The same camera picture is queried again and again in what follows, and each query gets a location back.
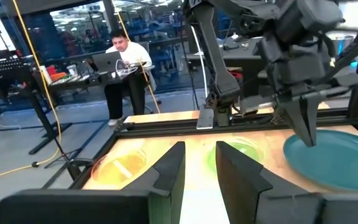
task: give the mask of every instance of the wooden table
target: wooden table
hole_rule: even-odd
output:
[[[325,103],[320,108],[328,108]],[[268,108],[260,110],[261,113],[271,112]],[[148,114],[128,117],[125,122],[145,123],[154,121],[171,121],[197,118],[198,111],[186,111],[177,113]],[[332,128],[352,134],[358,131],[352,126],[337,126]],[[283,155],[285,140],[293,135],[290,129],[254,131],[244,133],[202,134],[192,136],[170,136],[160,138],[121,139],[112,147],[107,157],[117,158],[128,152],[141,150],[147,161],[143,168],[119,185],[100,185],[90,179],[84,189],[121,189],[132,180],[140,176],[153,163],[155,163],[177,141],[185,141],[186,144],[186,180],[183,196],[181,223],[208,223],[207,220],[216,223],[228,223],[226,210],[221,198],[216,171],[214,173],[214,145],[216,141],[241,142],[254,147],[256,160],[273,173],[288,181],[310,191],[329,192],[324,188],[295,172],[288,165]]]

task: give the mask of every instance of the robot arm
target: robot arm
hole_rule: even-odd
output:
[[[262,36],[254,54],[261,56],[266,64],[274,95],[267,99],[259,96],[259,100],[241,99],[242,115],[249,108],[270,101],[275,110],[273,120],[283,119],[307,146],[314,146],[318,105],[324,98],[358,84],[358,76],[349,74],[351,82],[330,80],[313,85],[326,76],[321,56],[297,45],[305,46],[311,37],[322,37],[343,22],[339,7],[327,0],[288,0],[281,9],[260,1],[185,0],[185,16],[201,41],[213,78],[205,108],[213,110],[214,124],[218,126],[230,125],[231,106],[238,101],[241,91],[236,79],[226,70],[216,42],[212,24],[214,7],[233,19],[240,35]]]

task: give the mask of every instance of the wooden work surface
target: wooden work surface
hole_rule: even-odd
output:
[[[325,103],[320,108],[328,108]],[[271,112],[271,109],[260,110],[261,113]],[[197,118],[198,111],[177,113],[148,114],[131,116],[126,122],[144,123],[155,121],[172,121]],[[358,132],[352,126],[337,126],[332,128],[352,134]],[[229,224],[226,208],[223,203],[216,176],[214,146],[216,141],[225,141],[229,144],[243,144],[245,154],[263,164],[273,173],[310,192],[329,192],[326,189],[296,173],[288,165],[283,155],[283,144],[294,132],[287,130],[254,131],[244,133],[202,134],[192,136],[170,136],[160,138],[121,139],[113,145],[111,152],[106,155],[103,164],[112,164],[111,161],[121,162],[127,175],[123,175],[117,168],[110,167],[104,171],[108,178],[121,177],[118,184],[102,184],[96,180],[98,170],[83,187],[84,189],[119,190],[144,173],[176,142],[185,141],[186,144],[186,179],[180,223],[220,223]],[[133,160],[125,159],[132,155]]]

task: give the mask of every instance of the laptop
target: laptop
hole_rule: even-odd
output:
[[[115,72],[116,62],[118,60],[122,60],[119,52],[110,52],[110,53],[92,55],[92,59],[94,64],[98,68],[99,73]],[[122,63],[119,63],[117,66],[118,69],[124,69],[124,65]]]

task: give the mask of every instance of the chair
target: chair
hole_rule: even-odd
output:
[[[140,44],[141,46],[143,46],[144,49],[146,49],[147,52],[149,52],[149,43],[148,43],[148,42],[139,42],[139,44]],[[152,87],[152,91],[153,91],[153,93],[154,93],[154,92],[155,92],[155,89],[157,88],[157,84],[156,84],[156,82],[155,82],[155,80],[154,80],[154,77],[153,77],[153,75],[152,75],[152,72],[151,72],[151,69],[153,69],[153,68],[154,68],[154,65],[151,66],[150,70],[149,70],[147,73],[148,73],[148,75],[149,75],[149,83],[150,83],[150,86]],[[145,87],[145,89],[146,89],[146,92],[150,91],[148,85]],[[129,98],[129,96],[125,96],[124,99],[125,99],[126,101],[131,101],[131,99]],[[155,99],[157,100],[157,104],[158,104],[158,105],[160,105],[160,104],[162,103],[160,100],[157,99],[157,97],[156,97]],[[149,110],[150,113],[154,113],[153,109],[150,108],[150,107],[147,106],[147,105],[145,105],[145,110]]]

